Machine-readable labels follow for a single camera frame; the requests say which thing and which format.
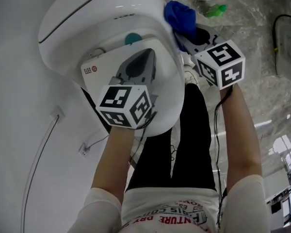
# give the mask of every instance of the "white sleeve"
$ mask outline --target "white sleeve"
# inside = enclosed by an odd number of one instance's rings
[[[92,188],[68,233],[113,233],[121,228],[121,203],[111,193]]]
[[[263,178],[250,175],[238,181],[227,195],[221,232],[269,233]]]

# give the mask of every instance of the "blue cloth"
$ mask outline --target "blue cloth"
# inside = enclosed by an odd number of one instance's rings
[[[180,2],[170,1],[165,6],[164,17],[174,30],[187,37],[191,42],[195,41],[195,10],[190,9]]]

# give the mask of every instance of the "marble floor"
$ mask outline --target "marble floor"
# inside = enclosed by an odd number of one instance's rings
[[[263,161],[263,176],[282,169],[284,165],[282,158],[285,159],[287,154],[291,153],[291,82],[285,77],[276,75],[272,26],[279,14],[291,15],[291,0],[177,1],[195,9],[198,23],[213,26],[223,38],[232,39],[246,56],[245,79],[239,85],[256,125]],[[205,18],[203,14],[214,4],[226,4],[227,12],[222,17]],[[199,84],[208,107],[213,133],[214,108],[219,102],[219,92],[216,87],[210,87],[204,78],[199,79]],[[222,112],[218,116],[218,132],[221,146],[219,169],[225,180],[228,163]],[[176,148],[179,137],[180,127],[177,123],[172,132],[172,144]],[[280,147],[282,139],[287,150]],[[210,154],[212,167],[216,169],[214,142],[213,137]],[[198,148],[198,139],[194,140],[194,143]],[[141,151],[142,147],[135,155],[136,161]]]

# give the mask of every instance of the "black pants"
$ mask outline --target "black pants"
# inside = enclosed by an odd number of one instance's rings
[[[127,190],[140,187],[195,187],[216,190],[209,154],[209,116],[204,97],[195,84],[185,87],[180,126],[180,144],[172,178],[170,129],[161,135],[147,138]]]

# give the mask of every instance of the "electrical outlet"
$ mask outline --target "electrical outlet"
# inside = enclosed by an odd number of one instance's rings
[[[62,109],[59,107],[59,105],[57,105],[54,110],[50,113],[50,118],[54,121],[57,120],[57,116],[59,116],[57,124],[61,123],[61,121],[64,119],[65,114],[62,111]]]
[[[87,145],[85,143],[82,143],[80,149],[79,149],[79,154],[82,155],[85,159],[88,156],[89,151],[85,151]]]

